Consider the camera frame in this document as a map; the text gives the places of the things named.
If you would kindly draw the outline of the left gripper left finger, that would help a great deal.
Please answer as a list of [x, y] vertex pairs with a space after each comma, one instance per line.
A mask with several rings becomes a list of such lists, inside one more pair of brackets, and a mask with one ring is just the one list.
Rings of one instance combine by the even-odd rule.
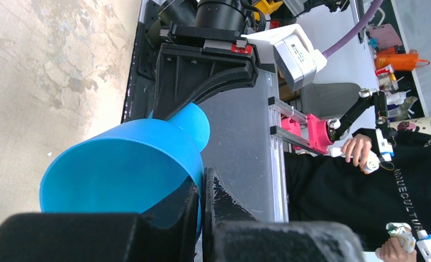
[[185, 181], [142, 214], [17, 214], [0, 225], [0, 261], [192, 261], [198, 202]]

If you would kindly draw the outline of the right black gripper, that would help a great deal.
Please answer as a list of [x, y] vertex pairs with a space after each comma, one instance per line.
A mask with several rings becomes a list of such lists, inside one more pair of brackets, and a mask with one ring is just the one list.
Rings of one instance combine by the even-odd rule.
[[257, 46], [239, 31], [171, 23], [159, 36], [153, 118], [166, 121], [189, 103], [256, 84]]

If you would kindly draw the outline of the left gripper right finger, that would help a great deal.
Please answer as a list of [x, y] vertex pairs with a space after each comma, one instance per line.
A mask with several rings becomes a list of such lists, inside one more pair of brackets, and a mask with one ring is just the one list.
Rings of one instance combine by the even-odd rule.
[[223, 185], [203, 175], [203, 261], [364, 261], [358, 236], [335, 222], [258, 221]]

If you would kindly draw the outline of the blue wine glass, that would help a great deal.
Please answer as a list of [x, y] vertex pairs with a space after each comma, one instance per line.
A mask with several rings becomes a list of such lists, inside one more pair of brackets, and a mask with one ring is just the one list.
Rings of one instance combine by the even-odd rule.
[[191, 103], [171, 119], [120, 124], [57, 156], [39, 189], [42, 212], [142, 213], [190, 178], [202, 190], [205, 112]]

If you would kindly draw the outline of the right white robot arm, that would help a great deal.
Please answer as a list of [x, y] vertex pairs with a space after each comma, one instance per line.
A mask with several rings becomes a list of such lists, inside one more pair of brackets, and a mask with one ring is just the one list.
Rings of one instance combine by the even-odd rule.
[[254, 87], [260, 61], [245, 33], [265, 28], [248, 1], [164, 2], [147, 33], [157, 49], [153, 117], [168, 120], [190, 103]]

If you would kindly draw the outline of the person's hand at right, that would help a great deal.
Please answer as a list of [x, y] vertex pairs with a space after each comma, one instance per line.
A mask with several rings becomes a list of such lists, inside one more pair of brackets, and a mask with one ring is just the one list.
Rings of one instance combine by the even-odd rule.
[[354, 166], [363, 168], [368, 161], [371, 148], [370, 137], [357, 134], [344, 143], [341, 151], [345, 155], [347, 163], [352, 163]]

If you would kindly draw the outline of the person's second hand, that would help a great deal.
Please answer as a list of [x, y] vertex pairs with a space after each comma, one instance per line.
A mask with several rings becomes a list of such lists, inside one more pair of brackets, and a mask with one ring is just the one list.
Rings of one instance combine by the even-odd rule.
[[416, 262], [417, 253], [407, 253], [397, 237], [390, 237], [380, 248], [379, 257], [384, 262]]

